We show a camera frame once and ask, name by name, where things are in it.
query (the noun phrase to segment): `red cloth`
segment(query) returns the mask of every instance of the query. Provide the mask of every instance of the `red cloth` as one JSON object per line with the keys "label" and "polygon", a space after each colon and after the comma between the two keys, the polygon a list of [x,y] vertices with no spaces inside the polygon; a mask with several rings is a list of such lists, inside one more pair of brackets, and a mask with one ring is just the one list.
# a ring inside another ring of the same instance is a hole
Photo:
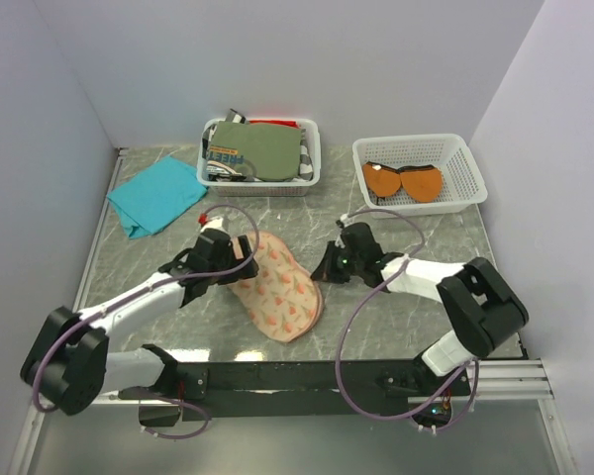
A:
{"label": "red cloth", "polygon": [[299,125],[295,121],[279,121],[279,120],[269,120],[269,121],[249,121],[252,124],[276,124],[278,126],[286,126],[292,127],[294,129],[299,129]]}

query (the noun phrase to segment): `orange pot holder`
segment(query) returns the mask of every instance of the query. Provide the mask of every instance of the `orange pot holder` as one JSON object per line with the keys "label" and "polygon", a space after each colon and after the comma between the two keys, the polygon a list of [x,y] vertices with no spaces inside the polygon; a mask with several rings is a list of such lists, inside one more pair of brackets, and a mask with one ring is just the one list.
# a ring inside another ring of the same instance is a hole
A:
{"label": "orange pot holder", "polygon": [[365,184],[378,197],[395,195],[402,186],[420,203],[431,203],[443,189],[443,175],[433,165],[392,168],[368,161],[362,168]]}
{"label": "orange pot holder", "polygon": [[[247,234],[251,247],[254,233]],[[228,287],[247,309],[253,323],[269,338],[287,343],[311,329],[323,310],[323,297],[286,244],[268,232],[259,233],[255,254],[257,276]]]}

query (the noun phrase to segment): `patterned fabric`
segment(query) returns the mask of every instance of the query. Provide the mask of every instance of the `patterned fabric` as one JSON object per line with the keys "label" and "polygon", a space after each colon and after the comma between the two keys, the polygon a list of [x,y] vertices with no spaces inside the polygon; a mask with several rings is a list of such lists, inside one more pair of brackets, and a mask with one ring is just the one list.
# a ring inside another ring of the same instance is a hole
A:
{"label": "patterned fabric", "polygon": [[[254,233],[247,237],[252,246]],[[279,237],[267,232],[259,233],[255,262],[259,266],[256,277],[228,285],[255,326],[284,343],[310,330],[323,311],[323,297],[310,273]]]}
{"label": "patterned fabric", "polygon": [[[245,116],[240,114],[233,109],[229,110],[229,114],[227,114],[227,118],[225,122],[237,122],[239,124],[250,124]],[[211,144],[211,139],[216,132],[216,128],[218,127],[217,124],[207,128],[207,130],[202,135],[202,157],[207,158],[207,150],[209,149],[209,145]],[[222,163],[212,162],[209,161],[207,163],[207,171],[209,174],[218,174],[218,173],[227,173],[227,174],[234,174],[232,173],[233,170],[228,170]],[[313,169],[313,160],[310,157],[310,153],[308,152],[308,141],[306,140],[306,130],[301,130],[301,151],[299,156],[299,176],[295,178],[291,178],[290,180],[286,181],[310,181],[313,179],[314,169]],[[234,178],[218,178],[217,181],[262,181],[254,176],[239,176],[237,179]]]}

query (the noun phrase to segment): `white wall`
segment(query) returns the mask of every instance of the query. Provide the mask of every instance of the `white wall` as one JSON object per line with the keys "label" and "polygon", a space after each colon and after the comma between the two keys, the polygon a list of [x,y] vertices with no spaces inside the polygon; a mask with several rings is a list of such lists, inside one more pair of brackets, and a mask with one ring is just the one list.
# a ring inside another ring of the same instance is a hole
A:
{"label": "white wall", "polygon": [[594,0],[547,0],[471,143],[498,264],[594,475]]}
{"label": "white wall", "polygon": [[71,305],[112,147],[30,0],[0,0],[0,474],[29,405],[44,318]]}
{"label": "white wall", "polygon": [[543,3],[35,1],[115,145],[198,142],[230,107],[469,140]]}

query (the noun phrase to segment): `marble tabletop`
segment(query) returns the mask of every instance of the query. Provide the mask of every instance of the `marble tabletop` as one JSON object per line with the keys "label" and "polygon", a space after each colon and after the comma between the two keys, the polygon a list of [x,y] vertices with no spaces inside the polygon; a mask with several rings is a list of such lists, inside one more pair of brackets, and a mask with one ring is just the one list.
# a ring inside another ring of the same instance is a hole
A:
{"label": "marble tabletop", "polygon": [[[198,147],[122,150],[115,186],[168,154],[195,164]],[[104,302],[143,282],[178,251],[194,244],[198,216],[205,208],[224,202],[245,208],[261,230],[281,237],[295,258],[311,271],[320,262],[326,242],[337,236],[335,221],[339,215],[364,207],[347,146],[324,148],[321,181],[305,197],[221,198],[210,190],[200,203],[153,237],[128,239],[116,213],[108,207],[87,279],[85,304]],[[232,234],[248,231],[244,219],[236,213],[231,218]],[[400,220],[361,218],[370,223],[385,251],[404,252],[419,240]],[[443,262],[468,261],[477,255],[493,258],[476,206],[461,213],[414,220],[428,241],[419,258]],[[324,313],[310,332],[290,343],[268,339],[229,289],[214,286],[204,297],[155,318],[110,349],[129,351],[152,342],[183,361],[330,360],[343,323],[369,289],[357,278],[345,285],[319,285],[325,299]],[[442,305],[413,295],[381,294],[356,318],[346,339],[344,358],[413,358],[448,330]],[[491,357],[519,358],[522,354],[515,335]]]}

